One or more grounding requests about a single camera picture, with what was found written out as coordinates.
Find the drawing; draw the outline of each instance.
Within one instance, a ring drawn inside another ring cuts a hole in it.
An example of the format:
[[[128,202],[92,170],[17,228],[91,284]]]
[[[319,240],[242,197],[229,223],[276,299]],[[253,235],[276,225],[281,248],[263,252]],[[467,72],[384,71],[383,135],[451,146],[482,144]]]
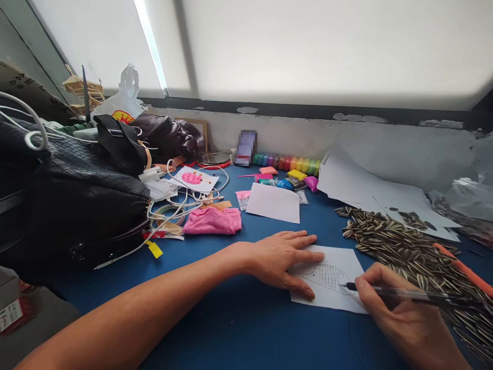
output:
[[[195,172],[194,173],[185,172],[183,175],[181,175],[181,178],[183,181],[188,182],[192,185],[199,185],[200,182],[202,181],[201,176],[202,174],[197,176]]]
[[[298,271],[303,279],[312,283],[323,286],[326,289],[333,290],[344,295],[353,295],[356,292],[340,287],[339,284],[345,284],[351,280],[341,269],[331,265],[316,265]]]

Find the yellow tag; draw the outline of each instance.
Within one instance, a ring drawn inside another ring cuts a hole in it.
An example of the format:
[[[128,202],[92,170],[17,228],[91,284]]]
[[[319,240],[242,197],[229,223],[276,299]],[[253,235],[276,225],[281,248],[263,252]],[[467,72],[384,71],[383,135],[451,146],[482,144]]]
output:
[[[158,245],[150,240],[145,242],[149,246],[149,250],[153,253],[154,257],[158,258],[163,254],[163,251],[159,249]]]

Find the pink drawing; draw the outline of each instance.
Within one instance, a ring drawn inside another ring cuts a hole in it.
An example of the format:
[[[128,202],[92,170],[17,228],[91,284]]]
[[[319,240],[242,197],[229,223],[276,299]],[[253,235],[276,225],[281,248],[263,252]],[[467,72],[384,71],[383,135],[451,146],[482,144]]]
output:
[[[181,175],[183,181],[191,183],[192,185],[199,185],[202,181],[200,176],[197,176],[195,173],[185,172]]]

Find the blue table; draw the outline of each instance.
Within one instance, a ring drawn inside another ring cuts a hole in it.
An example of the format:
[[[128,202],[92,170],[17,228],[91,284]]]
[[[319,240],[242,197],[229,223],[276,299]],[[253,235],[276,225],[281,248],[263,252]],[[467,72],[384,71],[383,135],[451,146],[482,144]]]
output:
[[[230,166],[230,182],[221,195],[238,206],[235,191],[249,190],[258,172]],[[225,179],[221,171],[209,171]],[[236,235],[187,236],[185,241],[155,242],[163,255],[155,259],[147,248],[101,270],[52,279],[52,286],[85,314],[120,293],[158,275],[204,258],[237,241],[256,242],[282,230],[308,230],[318,245],[354,248],[341,229],[347,220],[334,208],[341,202],[306,190],[309,205],[300,205],[301,224],[242,212],[243,229]],[[486,281],[493,282],[493,252],[461,237],[461,260]],[[471,253],[475,248],[487,258]],[[374,262],[356,251],[366,270]],[[474,368],[481,364],[460,343]],[[161,341],[142,365],[144,369],[397,369],[407,368],[368,315],[292,303],[287,291],[264,285],[250,276],[231,279],[208,294]]]

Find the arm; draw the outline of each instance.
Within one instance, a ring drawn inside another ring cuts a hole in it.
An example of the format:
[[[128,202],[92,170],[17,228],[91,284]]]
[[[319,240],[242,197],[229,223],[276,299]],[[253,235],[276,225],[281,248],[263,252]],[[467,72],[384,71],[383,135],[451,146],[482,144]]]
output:
[[[323,253],[300,250],[316,241],[315,235],[306,235],[283,231],[256,243],[235,243],[158,276],[73,322],[17,369],[135,369],[204,295],[239,274],[313,299],[310,287],[286,272],[295,263],[324,258]]]
[[[379,328],[413,369],[471,369],[438,308],[401,300],[392,310],[371,285],[417,289],[388,267],[375,263],[356,278],[359,298]]]

